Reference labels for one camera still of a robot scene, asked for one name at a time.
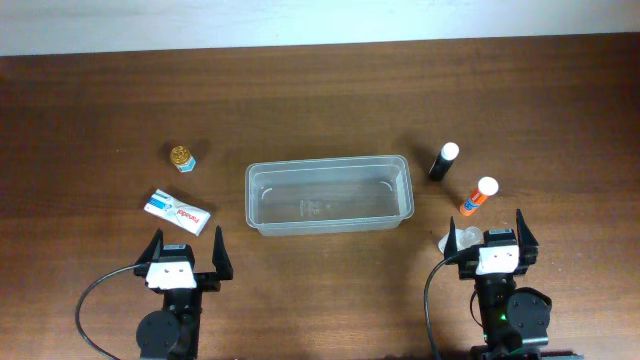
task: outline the wooden table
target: wooden table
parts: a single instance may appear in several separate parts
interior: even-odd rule
[[[640,35],[157,51],[0,59],[0,351],[93,359],[73,309],[133,263],[156,228],[210,271],[214,225],[235,279],[205,294],[200,358],[429,357],[422,290],[458,227],[514,227],[540,242],[518,278],[553,298],[550,345],[589,359],[640,353]],[[434,154],[461,154],[442,183]],[[180,174],[175,144],[198,164]],[[254,162],[401,154],[416,211],[389,231],[267,238],[245,222]],[[499,194],[457,207],[485,175]],[[156,189],[212,212],[200,237],[142,210]],[[473,283],[432,285],[445,352],[482,343]],[[89,335],[137,358],[138,322],[162,298],[140,278],[100,286]]]

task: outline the white cap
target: white cap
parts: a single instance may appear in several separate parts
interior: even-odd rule
[[[492,177],[485,176],[478,181],[478,190],[482,195],[493,196],[498,192],[498,182]]]
[[[459,152],[460,152],[460,148],[456,143],[446,143],[442,147],[440,154],[442,154],[442,157],[445,160],[451,161],[458,156]]]

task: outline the transparent plastic bin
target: transparent plastic bin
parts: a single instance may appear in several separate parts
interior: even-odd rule
[[[245,206],[247,223],[265,236],[391,229],[414,211],[399,155],[253,164]]]

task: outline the black cable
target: black cable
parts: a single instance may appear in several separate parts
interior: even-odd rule
[[[427,319],[427,334],[429,335],[429,342],[431,343],[431,351],[433,352],[433,357],[435,360],[442,360],[440,356],[440,352],[438,352],[438,347],[436,346],[436,340],[433,338],[433,331],[431,330],[431,320],[429,319],[429,286],[431,285],[431,280],[433,280],[433,276],[436,274],[438,270],[448,262],[454,260],[457,255],[450,256],[438,263],[433,270],[431,270],[431,274],[427,278],[427,283],[424,285],[424,315]]]
[[[101,277],[100,279],[96,280],[93,282],[93,284],[89,285],[89,287],[87,288],[87,290],[85,290],[82,295],[80,296],[80,299],[78,299],[78,304],[76,305],[76,328],[78,329],[78,332],[80,333],[80,336],[82,337],[82,339],[84,341],[87,342],[87,344],[89,344],[95,351],[99,352],[101,355],[105,356],[108,359],[111,360],[120,360],[117,357],[109,354],[108,352],[106,352],[104,349],[102,349],[100,346],[96,345],[93,341],[91,341],[91,339],[89,339],[89,336],[87,336],[87,333],[84,332],[84,330],[82,329],[82,325],[80,325],[80,308],[82,307],[82,302],[84,302],[84,299],[87,297],[87,295],[89,295],[89,293],[91,292],[91,290],[93,290],[96,286],[100,285],[101,282],[107,280],[108,278],[120,274],[121,272],[125,272],[127,270],[131,270],[131,269],[135,269],[139,266],[143,266],[146,264],[138,264],[138,265],[130,265],[127,267],[123,267],[122,269],[118,269],[115,271],[112,271],[110,273],[108,273],[107,275]]]
[[[469,300],[469,311],[471,312],[471,317],[473,318],[473,321],[476,322],[476,324],[478,324],[478,326],[482,327],[482,324],[476,320],[476,316],[473,313],[473,299],[475,299],[476,297],[476,291],[473,290],[473,294],[471,294],[471,300]]]

